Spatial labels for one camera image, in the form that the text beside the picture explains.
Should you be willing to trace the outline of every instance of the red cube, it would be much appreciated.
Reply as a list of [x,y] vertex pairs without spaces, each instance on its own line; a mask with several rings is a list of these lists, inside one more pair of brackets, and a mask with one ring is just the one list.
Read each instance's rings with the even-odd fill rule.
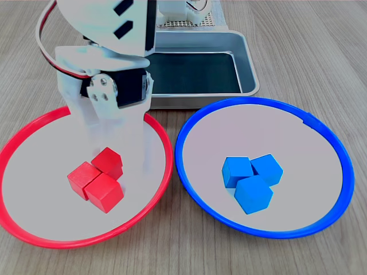
[[115,180],[118,180],[123,174],[121,156],[108,147],[99,153],[91,163]]
[[100,174],[101,172],[96,167],[89,164],[88,162],[84,162],[81,166],[68,175],[68,180],[71,188],[87,201],[88,196],[85,193],[85,187]]
[[100,174],[86,188],[89,200],[105,213],[113,209],[124,197],[120,183],[107,174]]

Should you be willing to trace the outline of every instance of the white plastic bracket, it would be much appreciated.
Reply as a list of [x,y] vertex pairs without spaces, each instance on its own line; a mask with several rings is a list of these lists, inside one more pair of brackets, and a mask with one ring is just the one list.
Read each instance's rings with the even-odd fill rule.
[[167,21],[190,21],[199,25],[212,10],[212,1],[203,1],[205,6],[195,10],[185,0],[158,0],[157,24],[163,25]]
[[119,108],[117,88],[108,75],[101,70],[119,71],[146,68],[149,60],[143,57],[123,56],[105,48],[94,46],[57,47],[57,62],[78,70],[92,72],[88,97],[80,94],[82,80],[57,72],[58,89],[65,99],[71,115],[85,129],[91,146],[91,157],[109,147],[123,158],[129,171],[141,172],[144,162],[144,115],[150,109],[153,79],[147,73],[145,99]]

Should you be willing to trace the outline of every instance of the blue cube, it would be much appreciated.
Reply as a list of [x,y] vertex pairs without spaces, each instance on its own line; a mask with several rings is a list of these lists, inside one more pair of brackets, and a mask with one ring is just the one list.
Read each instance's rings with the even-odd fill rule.
[[269,185],[273,186],[280,182],[283,169],[272,155],[261,156],[251,161],[253,173],[259,175]]
[[222,168],[224,186],[226,188],[236,188],[237,182],[253,176],[253,170],[249,158],[230,156],[225,159]]
[[242,179],[237,183],[235,198],[246,214],[266,209],[272,197],[273,191],[260,176]]

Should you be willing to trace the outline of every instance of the wooden table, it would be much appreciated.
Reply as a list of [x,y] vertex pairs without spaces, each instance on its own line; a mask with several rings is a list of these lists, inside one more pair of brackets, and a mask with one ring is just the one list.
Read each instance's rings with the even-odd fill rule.
[[[44,1],[0,1],[0,146],[26,123],[65,105],[34,27]],[[224,1],[229,28],[245,34],[260,81],[257,96],[284,101],[324,121],[354,164],[353,201],[332,227],[311,237],[268,240],[215,221],[176,171],[139,224],[76,250],[27,245],[0,229],[0,274],[367,274],[367,2]],[[44,34],[57,45],[82,37],[56,10]],[[193,112],[151,111],[174,144]]]

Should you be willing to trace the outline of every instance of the blue rim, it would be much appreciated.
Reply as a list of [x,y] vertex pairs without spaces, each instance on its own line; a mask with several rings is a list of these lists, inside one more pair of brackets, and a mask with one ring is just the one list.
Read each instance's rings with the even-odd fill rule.
[[[234,105],[241,105],[241,104],[259,104],[265,105],[269,107],[274,107],[277,109],[284,110],[289,112],[303,120],[303,122],[311,127],[312,129],[316,130],[320,135],[322,135],[335,149],[336,153],[338,154],[341,166],[342,166],[342,173],[343,173],[343,184],[342,190],[339,195],[339,198],[334,205],[334,207],[319,221],[313,223],[312,225],[306,226],[301,229],[292,230],[292,231],[280,231],[280,232],[273,232],[273,231],[264,231],[253,229],[251,227],[243,226],[239,223],[233,222],[224,216],[218,214],[213,209],[211,209],[194,191],[192,188],[185,172],[184,163],[182,160],[182,150],[184,148],[184,143],[186,137],[188,136],[191,129],[195,126],[197,122],[199,122],[203,117],[206,115]],[[255,235],[258,237],[263,238],[273,238],[273,239],[290,239],[290,238],[300,238],[305,237],[308,235],[315,234],[319,231],[324,230],[325,228],[332,225],[336,222],[346,211],[348,208],[354,191],[354,171],[352,161],[349,158],[347,151],[345,150],[343,144],[339,140],[339,138],[320,120],[314,117],[312,114],[307,113],[297,107],[292,105],[271,100],[271,99],[262,99],[258,97],[245,97],[245,98],[232,98],[232,99],[225,99],[211,105],[208,105],[199,111],[197,111],[182,127],[175,146],[175,162],[176,168],[179,177],[181,178],[183,186],[186,188],[190,196],[203,208],[207,213],[213,216],[215,219],[219,220],[220,222],[238,230],[242,231],[243,233],[247,233],[250,235]]]

